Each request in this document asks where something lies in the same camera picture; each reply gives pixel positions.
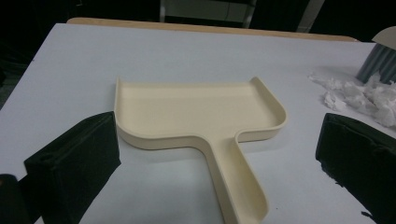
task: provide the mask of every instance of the dustpan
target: dustpan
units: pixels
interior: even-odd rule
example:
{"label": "dustpan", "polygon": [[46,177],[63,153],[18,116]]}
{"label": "dustpan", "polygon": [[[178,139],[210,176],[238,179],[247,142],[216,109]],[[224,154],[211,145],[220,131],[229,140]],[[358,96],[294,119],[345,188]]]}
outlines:
{"label": "dustpan", "polygon": [[259,78],[155,84],[118,79],[118,133],[134,147],[194,147],[205,155],[225,223],[260,223],[268,203],[238,143],[275,136],[287,121]]}

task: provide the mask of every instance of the white tissue paper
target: white tissue paper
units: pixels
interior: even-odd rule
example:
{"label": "white tissue paper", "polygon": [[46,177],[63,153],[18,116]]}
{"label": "white tissue paper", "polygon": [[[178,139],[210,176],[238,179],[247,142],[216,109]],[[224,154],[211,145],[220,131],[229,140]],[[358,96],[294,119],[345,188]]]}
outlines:
{"label": "white tissue paper", "polygon": [[364,85],[316,75],[308,78],[326,89],[323,99],[330,109],[342,111],[348,105],[385,127],[396,126],[396,84],[381,83],[378,73]]}

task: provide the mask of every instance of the wooden table edge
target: wooden table edge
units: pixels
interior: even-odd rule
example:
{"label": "wooden table edge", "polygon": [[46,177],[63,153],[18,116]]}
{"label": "wooden table edge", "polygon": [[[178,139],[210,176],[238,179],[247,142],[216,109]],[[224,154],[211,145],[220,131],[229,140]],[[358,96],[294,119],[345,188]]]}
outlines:
{"label": "wooden table edge", "polygon": [[142,28],[142,29],[205,32],[205,33],[217,33],[217,34],[267,35],[267,36],[280,36],[280,37],[301,38],[301,39],[359,42],[357,39],[352,38],[350,36],[345,36],[345,35],[317,35],[317,34],[307,34],[307,33],[293,33],[293,32],[253,30],[253,29],[218,27],[218,26],[175,24],[175,23],[152,22],[152,21],[122,21],[122,20],[75,17],[75,18],[68,20],[67,23],[69,23],[69,24],[101,25],[101,26],[116,26],[116,27],[128,27],[128,28]]}

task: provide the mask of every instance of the dustpan tray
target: dustpan tray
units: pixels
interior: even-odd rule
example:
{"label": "dustpan tray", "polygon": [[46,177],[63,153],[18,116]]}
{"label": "dustpan tray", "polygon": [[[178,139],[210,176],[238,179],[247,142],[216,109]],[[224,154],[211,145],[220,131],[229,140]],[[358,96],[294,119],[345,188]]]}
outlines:
{"label": "dustpan tray", "polygon": [[115,114],[119,135],[135,147],[200,149],[227,223],[263,219],[267,201],[238,142],[274,136],[287,114],[258,78],[217,84],[118,80]]}

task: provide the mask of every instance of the white table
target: white table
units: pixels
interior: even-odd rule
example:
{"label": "white table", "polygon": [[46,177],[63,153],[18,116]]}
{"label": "white table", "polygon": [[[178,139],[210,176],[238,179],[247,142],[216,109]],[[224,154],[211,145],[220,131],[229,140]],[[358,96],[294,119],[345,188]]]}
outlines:
{"label": "white table", "polygon": [[[325,90],[307,76],[351,79],[374,44],[57,24],[0,111],[0,173],[79,121],[113,110],[116,78],[130,82],[245,82],[260,77],[289,121],[242,150],[269,200],[266,224],[372,224],[364,207],[315,160]],[[362,114],[341,114],[396,137]],[[120,141],[122,165],[81,223],[222,223],[203,155],[192,148],[136,149]]]}

